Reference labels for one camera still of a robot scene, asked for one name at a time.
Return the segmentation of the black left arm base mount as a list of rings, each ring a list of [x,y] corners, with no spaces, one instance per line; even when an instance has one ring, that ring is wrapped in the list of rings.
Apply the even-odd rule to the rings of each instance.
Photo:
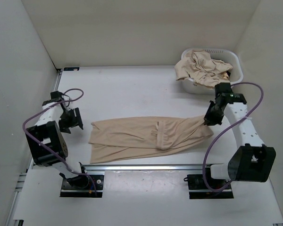
[[[104,187],[104,172],[90,174],[93,182],[86,176],[63,179],[60,197],[67,198],[102,198]]]

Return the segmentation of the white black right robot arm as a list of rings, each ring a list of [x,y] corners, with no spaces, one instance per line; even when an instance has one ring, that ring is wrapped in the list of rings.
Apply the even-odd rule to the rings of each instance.
[[[202,182],[207,188],[215,187],[220,179],[229,181],[261,182],[267,181],[276,152],[266,146],[259,137],[250,115],[259,105],[248,110],[243,94],[234,93],[230,83],[215,86],[215,100],[210,102],[204,116],[207,126],[220,125],[226,117],[230,126],[217,137],[231,130],[237,145],[237,151],[223,164],[212,164],[209,172],[203,175]]]

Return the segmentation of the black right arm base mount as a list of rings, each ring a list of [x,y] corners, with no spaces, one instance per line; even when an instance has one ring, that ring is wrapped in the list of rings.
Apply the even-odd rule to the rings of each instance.
[[[190,200],[234,198],[231,186],[221,192],[209,190],[203,181],[202,174],[188,174],[183,181],[187,182]]]

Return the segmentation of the beige trousers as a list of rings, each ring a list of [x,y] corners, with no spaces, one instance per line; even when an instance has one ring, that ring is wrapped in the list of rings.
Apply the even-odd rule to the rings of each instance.
[[[213,136],[203,116],[130,117],[92,122],[91,163],[160,157],[193,148]]]

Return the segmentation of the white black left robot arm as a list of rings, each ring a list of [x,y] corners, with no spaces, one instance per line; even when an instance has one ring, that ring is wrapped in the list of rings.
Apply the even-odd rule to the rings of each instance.
[[[92,178],[80,162],[69,159],[62,135],[69,134],[71,128],[83,128],[79,108],[72,107],[72,102],[68,91],[51,92],[50,99],[42,104],[42,111],[25,120],[22,127],[36,165],[55,168],[74,188],[91,189]]]

